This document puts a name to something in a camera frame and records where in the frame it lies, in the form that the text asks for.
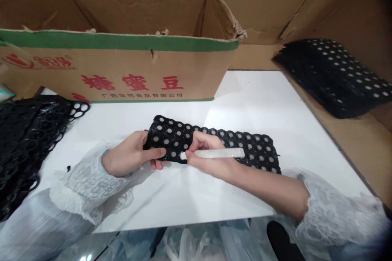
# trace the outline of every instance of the cardboard box flap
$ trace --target cardboard box flap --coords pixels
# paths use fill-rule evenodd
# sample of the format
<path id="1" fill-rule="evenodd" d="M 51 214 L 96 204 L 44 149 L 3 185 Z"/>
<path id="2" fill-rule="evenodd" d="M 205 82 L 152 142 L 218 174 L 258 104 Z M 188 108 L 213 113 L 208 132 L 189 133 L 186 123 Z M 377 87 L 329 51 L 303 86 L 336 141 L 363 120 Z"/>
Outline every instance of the cardboard box flap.
<path id="1" fill-rule="evenodd" d="M 205 0 L 76 0 L 98 32 L 195 36 Z"/>
<path id="2" fill-rule="evenodd" d="M 73 0 L 0 0 L 0 11 L 4 29 L 91 29 Z"/>

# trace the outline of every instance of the brown cardboard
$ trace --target brown cardboard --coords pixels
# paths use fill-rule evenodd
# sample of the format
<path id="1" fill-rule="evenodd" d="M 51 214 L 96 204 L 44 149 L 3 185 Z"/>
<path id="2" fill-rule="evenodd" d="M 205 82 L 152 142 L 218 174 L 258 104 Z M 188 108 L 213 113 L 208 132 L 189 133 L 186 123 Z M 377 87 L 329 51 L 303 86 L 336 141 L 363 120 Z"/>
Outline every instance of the brown cardboard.
<path id="1" fill-rule="evenodd" d="M 0 11 L 2 29 L 91 29 L 73 0 L 0 0 Z"/>
<path id="2" fill-rule="evenodd" d="M 75 1 L 97 32 L 0 30 L 2 63 L 71 100 L 212 100 L 246 36 L 222 0 Z"/>

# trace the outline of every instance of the white table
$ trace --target white table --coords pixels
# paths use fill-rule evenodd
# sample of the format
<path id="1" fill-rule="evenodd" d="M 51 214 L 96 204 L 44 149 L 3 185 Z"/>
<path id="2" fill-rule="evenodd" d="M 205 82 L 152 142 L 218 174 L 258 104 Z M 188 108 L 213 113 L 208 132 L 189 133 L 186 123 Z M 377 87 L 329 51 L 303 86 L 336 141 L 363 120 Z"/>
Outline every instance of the white table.
<path id="1" fill-rule="evenodd" d="M 101 139 L 121 140 L 148 129 L 161 114 L 192 125 L 267 134 L 285 168 L 310 170 L 347 196 L 369 190 L 317 119 L 278 71 L 228 71 L 212 102 L 93 104 L 76 120 L 41 168 L 35 194 L 50 186 L 55 170 L 75 166 Z M 197 169 L 171 163 L 162 171 L 148 164 L 131 183 L 132 204 L 109 214 L 94 232 L 141 229 L 272 215 L 260 199 Z"/>

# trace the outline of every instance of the black mat with holes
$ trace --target black mat with holes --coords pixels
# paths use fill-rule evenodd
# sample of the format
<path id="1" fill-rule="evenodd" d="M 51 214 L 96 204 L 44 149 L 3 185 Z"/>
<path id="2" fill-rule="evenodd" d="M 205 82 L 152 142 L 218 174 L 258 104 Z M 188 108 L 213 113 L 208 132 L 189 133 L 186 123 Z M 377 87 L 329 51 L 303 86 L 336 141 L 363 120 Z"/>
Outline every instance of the black mat with holes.
<path id="1" fill-rule="evenodd" d="M 194 131 L 219 137 L 226 148 L 243 148 L 245 158 L 236 160 L 246 166 L 281 173 L 274 142 L 267 135 L 192 126 L 161 115 L 154 117 L 144 149 L 165 148 L 166 155 L 159 160 L 186 164 L 187 160 L 181 160 L 180 154 L 191 146 Z"/>
<path id="2" fill-rule="evenodd" d="M 353 118 L 392 101 L 392 84 L 339 43 L 305 39 L 285 44 L 274 61 L 337 118 Z"/>
<path id="3" fill-rule="evenodd" d="M 0 104 L 0 221 L 38 186 L 43 160 L 89 108 L 53 95 Z"/>

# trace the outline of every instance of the black rubber mat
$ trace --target black rubber mat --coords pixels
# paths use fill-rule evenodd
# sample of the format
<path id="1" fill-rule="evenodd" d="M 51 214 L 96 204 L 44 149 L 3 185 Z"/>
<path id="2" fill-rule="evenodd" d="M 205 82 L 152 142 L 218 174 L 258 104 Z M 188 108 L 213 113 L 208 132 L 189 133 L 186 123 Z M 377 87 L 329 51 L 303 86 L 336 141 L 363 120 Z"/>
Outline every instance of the black rubber mat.
<path id="1" fill-rule="evenodd" d="M 0 104 L 0 221 L 38 186 L 43 160 L 89 108 L 54 95 Z"/>
<path id="2" fill-rule="evenodd" d="M 144 149 L 165 148 L 166 155 L 159 160 L 186 164 L 187 160 L 181 160 L 180 154 L 191 146 L 194 131 L 219 137 L 226 148 L 243 148 L 245 157 L 236 159 L 246 166 L 281 173 L 274 142 L 267 135 L 192 126 L 161 115 L 154 117 Z"/>
<path id="3" fill-rule="evenodd" d="M 392 101 L 392 84 L 339 43 L 305 39 L 285 44 L 274 61 L 337 118 L 353 118 Z"/>

